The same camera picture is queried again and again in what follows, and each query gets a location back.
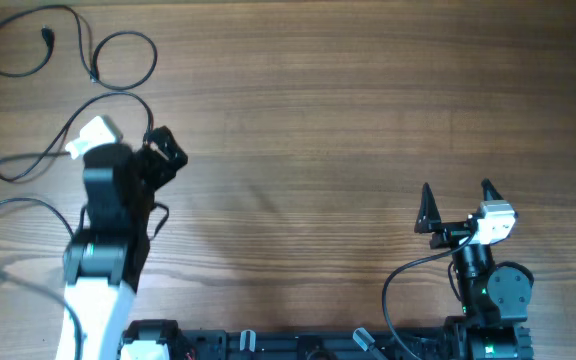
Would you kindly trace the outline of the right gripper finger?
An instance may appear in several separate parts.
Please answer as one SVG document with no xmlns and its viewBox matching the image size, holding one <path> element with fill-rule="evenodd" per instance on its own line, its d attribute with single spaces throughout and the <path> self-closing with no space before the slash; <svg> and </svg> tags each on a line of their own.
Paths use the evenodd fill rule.
<svg viewBox="0 0 576 360">
<path fill-rule="evenodd" d="M 414 232 L 418 234 L 436 233 L 442 229 L 442 219 L 436 205 L 436 201 L 430 185 L 424 183 L 420 208 L 414 226 Z"/>
<path fill-rule="evenodd" d="M 482 180 L 481 186 L 483 191 L 483 198 L 485 201 L 497 201 L 503 199 L 503 197 L 488 178 Z"/>
</svg>

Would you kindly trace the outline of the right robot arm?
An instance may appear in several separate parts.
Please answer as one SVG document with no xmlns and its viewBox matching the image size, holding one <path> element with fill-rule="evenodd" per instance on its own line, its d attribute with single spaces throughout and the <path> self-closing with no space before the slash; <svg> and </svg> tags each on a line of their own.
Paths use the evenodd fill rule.
<svg viewBox="0 0 576 360">
<path fill-rule="evenodd" d="M 497 263 L 492 246 L 509 238 L 518 218 L 490 180 L 483 201 L 461 222 L 444 222 L 428 184 L 422 187 L 414 231 L 429 233 L 432 249 L 451 252 L 463 314 L 445 320 L 438 352 L 444 359 L 529 360 L 528 318 L 534 276 L 516 262 Z"/>
</svg>

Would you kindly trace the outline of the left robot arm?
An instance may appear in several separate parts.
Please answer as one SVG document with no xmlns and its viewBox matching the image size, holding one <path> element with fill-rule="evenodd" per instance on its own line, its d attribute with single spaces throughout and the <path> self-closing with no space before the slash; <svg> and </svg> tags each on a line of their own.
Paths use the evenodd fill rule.
<svg viewBox="0 0 576 360">
<path fill-rule="evenodd" d="M 150 250 L 155 192 L 188 162 L 167 127 L 149 132 L 139 150 L 122 142 L 83 156 L 86 227 L 64 252 L 66 288 L 59 359 L 113 359 Z"/>
</svg>

